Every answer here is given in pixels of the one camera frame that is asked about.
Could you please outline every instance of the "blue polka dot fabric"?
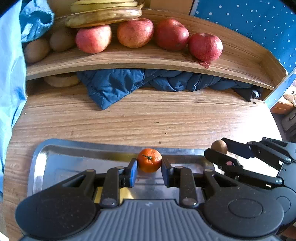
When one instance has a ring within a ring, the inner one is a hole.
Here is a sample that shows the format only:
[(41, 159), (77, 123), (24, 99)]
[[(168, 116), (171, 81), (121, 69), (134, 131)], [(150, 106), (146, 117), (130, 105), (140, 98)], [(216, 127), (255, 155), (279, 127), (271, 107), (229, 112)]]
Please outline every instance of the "blue polka dot fabric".
[(271, 108), (296, 78), (296, 14), (279, 0), (195, 1), (191, 15), (256, 41), (271, 51), (290, 73), (266, 101)]

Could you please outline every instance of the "stainless steel tray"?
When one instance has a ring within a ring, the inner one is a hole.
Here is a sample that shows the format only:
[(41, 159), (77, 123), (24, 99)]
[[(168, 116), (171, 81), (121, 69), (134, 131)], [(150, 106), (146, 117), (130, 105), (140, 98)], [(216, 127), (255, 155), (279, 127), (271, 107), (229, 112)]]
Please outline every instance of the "stainless steel tray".
[[(28, 196), (44, 190), (86, 169), (97, 173), (107, 172), (116, 166), (126, 167), (131, 158), (145, 147), (94, 144), (86, 142), (49, 139), (42, 142), (33, 154), (28, 180)], [(155, 148), (163, 158), (175, 165), (190, 168), (195, 173), (213, 169), (211, 162), (204, 157), (201, 149)], [(130, 189), (137, 199), (178, 200), (179, 189), (164, 186), (161, 170), (148, 174), (138, 171), (134, 188)], [(199, 202), (202, 202), (201, 189), (197, 188)]]

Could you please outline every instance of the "red apple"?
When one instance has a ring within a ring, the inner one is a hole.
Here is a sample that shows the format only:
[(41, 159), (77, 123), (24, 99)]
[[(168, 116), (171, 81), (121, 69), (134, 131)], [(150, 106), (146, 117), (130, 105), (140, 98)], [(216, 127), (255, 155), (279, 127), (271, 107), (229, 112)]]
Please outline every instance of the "red apple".
[(122, 22), (117, 29), (118, 41), (129, 48), (140, 48), (153, 37), (153, 23), (147, 18), (137, 18)]
[(196, 33), (190, 37), (188, 49), (189, 52), (199, 60), (212, 62), (220, 57), (223, 44), (215, 35)]
[(112, 39), (109, 25), (79, 29), (75, 42), (78, 48), (86, 53), (100, 53), (105, 50)]
[(188, 40), (188, 30), (175, 19), (164, 19), (155, 28), (156, 44), (165, 50), (180, 51), (186, 47)]

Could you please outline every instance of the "tangerine stem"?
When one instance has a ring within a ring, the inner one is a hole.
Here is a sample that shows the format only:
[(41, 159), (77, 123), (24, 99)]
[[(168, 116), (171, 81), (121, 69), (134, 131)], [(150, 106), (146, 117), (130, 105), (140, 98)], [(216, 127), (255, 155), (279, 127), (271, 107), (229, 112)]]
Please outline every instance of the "tangerine stem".
[(149, 161), (152, 160), (152, 156), (146, 156), (146, 155), (143, 155), (143, 154), (142, 154), (142, 156), (146, 157)]

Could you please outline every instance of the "curved wooden shelf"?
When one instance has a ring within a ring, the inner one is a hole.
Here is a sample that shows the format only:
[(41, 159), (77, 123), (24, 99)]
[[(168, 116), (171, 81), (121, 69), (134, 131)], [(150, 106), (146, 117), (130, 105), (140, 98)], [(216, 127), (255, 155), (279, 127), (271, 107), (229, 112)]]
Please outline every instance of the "curved wooden shelf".
[[(51, 53), (44, 60), (27, 66), (27, 79), (92, 69), (150, 68), (210, 74), (273, 90), (287, 75), (285, 68), (267, 49), (218, 24), (189, 15), (150, 9), (143, 9), (143, 17), (154, 24), (164, 18), (175, 18), (188, 28), (190, 34), (215, 34), (223, 42), (223, 53), (206, 69), (188, 53), (165, 51), (154, 43), (129, 49), (114, 37), (111, 45), (98, 54), (86, 54), (77, 48)], [(62, 26), (63, 18), (58, 19), (55, 25), (56, 28)]]

